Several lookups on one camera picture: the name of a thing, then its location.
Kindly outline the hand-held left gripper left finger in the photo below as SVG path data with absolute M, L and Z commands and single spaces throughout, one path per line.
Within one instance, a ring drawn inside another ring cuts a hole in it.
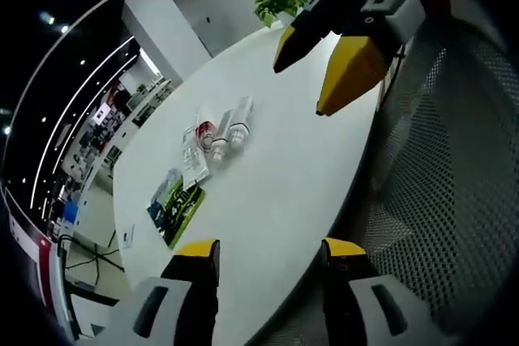
M 210 345 L 218 312 L 220 241 L 188 243 L 111 311 L 88 345 Z

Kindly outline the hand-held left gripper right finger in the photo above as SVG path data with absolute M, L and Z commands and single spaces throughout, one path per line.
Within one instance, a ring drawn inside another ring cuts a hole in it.
M 350 241 L 321 242 L 323 312 L 331 345 L 439 345 L 429 305 L 391 275 L 379 275 Z

